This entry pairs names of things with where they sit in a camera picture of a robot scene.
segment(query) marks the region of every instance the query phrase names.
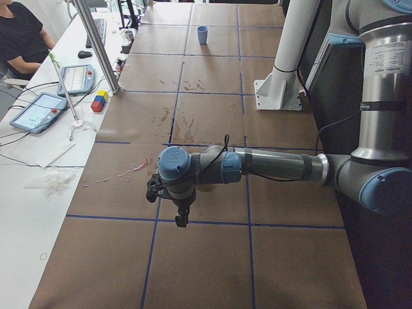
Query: person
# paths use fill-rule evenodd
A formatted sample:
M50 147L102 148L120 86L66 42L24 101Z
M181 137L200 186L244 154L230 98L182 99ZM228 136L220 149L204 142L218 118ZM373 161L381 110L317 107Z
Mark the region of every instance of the person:
M0 0L0 61L18 79L30 80L55 44L27 7Z

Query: printed label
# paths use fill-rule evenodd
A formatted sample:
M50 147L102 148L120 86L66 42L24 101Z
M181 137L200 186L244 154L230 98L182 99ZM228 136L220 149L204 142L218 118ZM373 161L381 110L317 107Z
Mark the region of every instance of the printed label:
M396 73L409 75L411 43L395 42L366 49L364 77Z

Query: crumpled plastic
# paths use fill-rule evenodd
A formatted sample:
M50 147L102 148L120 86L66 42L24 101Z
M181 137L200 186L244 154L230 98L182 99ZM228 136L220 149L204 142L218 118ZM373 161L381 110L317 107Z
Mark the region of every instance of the crumpled plastic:
M51 167L42 176L30 180L24 188L42 189L44 195L50 199L66 190L75 176L74 169Z

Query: computer mouse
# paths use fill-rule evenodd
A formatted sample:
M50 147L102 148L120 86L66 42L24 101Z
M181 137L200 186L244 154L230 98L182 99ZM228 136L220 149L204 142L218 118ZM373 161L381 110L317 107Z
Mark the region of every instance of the computer mouse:
M78 54L77 57L80 59L83 58L88 58L91 57L93 54L90 51L86 51L86 50L81 50Z

